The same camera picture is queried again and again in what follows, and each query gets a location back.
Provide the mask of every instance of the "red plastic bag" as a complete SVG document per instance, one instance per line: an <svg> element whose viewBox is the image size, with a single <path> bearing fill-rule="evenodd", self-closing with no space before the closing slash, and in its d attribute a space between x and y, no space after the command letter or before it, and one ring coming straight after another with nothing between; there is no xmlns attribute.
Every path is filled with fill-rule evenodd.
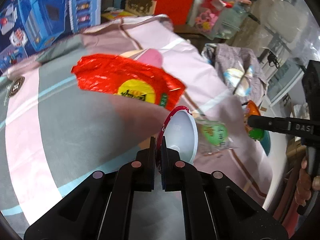
<svg viewBox="0 0 320 240"><path fill-rule="evenodd" d="M76 75L83 90L137 98L169 111L186 88L161 68L115 55L82 57L71 73Z"/></svg>

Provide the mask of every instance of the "hand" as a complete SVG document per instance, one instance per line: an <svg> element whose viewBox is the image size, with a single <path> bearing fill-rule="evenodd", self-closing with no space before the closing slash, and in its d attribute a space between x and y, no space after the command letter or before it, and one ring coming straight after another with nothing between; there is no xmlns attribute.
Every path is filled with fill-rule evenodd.
<svg viewBox="0 0 320 240"><path fill-rule="evenodd" d="M320 176L314 177L313 181L311 182L311 178L306 172L308 162L307 158L304 157L301 162L301 169L299 172L299 180L297 182L297 189L294 193L294 198L296 203L302 206L306 205L306 200L311 198L311 187L313 190L318 191L320 190Z"/></svg>

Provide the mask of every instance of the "blue toy box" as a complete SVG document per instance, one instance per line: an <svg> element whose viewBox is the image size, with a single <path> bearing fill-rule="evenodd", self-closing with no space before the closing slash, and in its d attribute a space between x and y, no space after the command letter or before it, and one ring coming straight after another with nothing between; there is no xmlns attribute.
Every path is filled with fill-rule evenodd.
<svg viewBox="0 0 320 240"><path fill-rule="evenodd" d="M0 8L0 74L28 55L100 24L101 0L6 0Z"/></svg>

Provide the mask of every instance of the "yellow circle logo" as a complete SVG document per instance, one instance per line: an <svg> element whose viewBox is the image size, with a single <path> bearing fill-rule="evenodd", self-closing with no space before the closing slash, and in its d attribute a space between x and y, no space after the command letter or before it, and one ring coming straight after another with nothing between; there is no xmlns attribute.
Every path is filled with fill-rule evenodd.
<svg viewBox="0 0 320 240"><path fill-rule="evenodd" d="M153 87L138 79L130 79L124 82L119 87L117 95L137 98L153 104L156 102L156 93Z"/></svg>

